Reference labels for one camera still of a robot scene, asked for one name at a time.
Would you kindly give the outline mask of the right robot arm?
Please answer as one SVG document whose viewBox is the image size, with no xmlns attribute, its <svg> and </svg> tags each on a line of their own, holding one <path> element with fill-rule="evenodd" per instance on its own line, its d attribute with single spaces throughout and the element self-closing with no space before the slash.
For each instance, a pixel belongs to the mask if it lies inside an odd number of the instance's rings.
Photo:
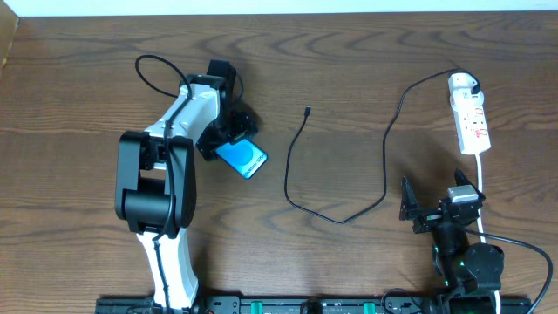
<svg viewBox="0 0 558 314">
<path fill-rule="evenodd" d="M 446 286 L 424 302 L 425 313 L 488 313 L 495 311 L 494 293 L 501 288 L 503 250 L 483 242 L 471 244 L 466 227 L 480 217 L 486 197 L 460 169 L 454 172 L 456 185 L 436 208 L 419 205 L 407 178 L 401 181 L 401 221 L 413 222 L 416 234 L 433 238 L 432 261 Z"/>
</svg>

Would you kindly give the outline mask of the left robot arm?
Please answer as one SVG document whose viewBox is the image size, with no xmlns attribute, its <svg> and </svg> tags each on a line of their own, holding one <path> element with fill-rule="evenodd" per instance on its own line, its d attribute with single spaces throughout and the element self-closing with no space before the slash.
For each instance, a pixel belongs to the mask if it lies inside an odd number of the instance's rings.
<svg viewBox="0 0 558 314">
<path fill-rule="evenodd" d="M 155 287 L 152 313 L 205 310 L 187 239 L 197 200 L 194 155 L 224 160 L 245 180 L 268 160 L 252 141 L 255 120 L 236 108 L 241 98 L 234 89 L 242 85 L 228 61 L 213 59 L 204 74 L 180 75 L 161 118 L 119 139 L 115 212 L 146 252 Z"/>
</svg>

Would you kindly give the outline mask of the blue Galaxy smartphone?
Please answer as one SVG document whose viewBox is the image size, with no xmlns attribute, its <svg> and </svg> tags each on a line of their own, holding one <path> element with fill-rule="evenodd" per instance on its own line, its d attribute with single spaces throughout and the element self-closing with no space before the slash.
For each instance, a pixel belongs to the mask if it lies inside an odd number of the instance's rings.
<svg viewBox="0 0 558 314">
<path fill-rule="evenodd" d="M 251 179 L 268 159 L 264 151 L 247 139 L 224 144 L 216 149 L 216 153 L 246 180 Z"/>
</svg>

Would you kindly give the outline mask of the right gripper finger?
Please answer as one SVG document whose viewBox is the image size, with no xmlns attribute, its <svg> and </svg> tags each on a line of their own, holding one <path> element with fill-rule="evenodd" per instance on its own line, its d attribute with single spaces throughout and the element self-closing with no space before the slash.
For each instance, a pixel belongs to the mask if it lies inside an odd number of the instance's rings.
<svg viewBox="0 0 558 314">
<path fill-rule="evenodd" d="M 419 203 L 412 189 L 412 185 L 406 176 L 401 181 L 401 205 L 399 210 L 400 221 L 410 221 L 419 214 Z"/>
<path fill-rule="evenodd" d="M 460 168 L 456 168 L 454 171 L 454 180 L 457 186 L 471 186 L 479 197 L 483 197 L 484 194 L 479 190 L 479 188 L 474 185 L 464 174 Z"/>
</svg>

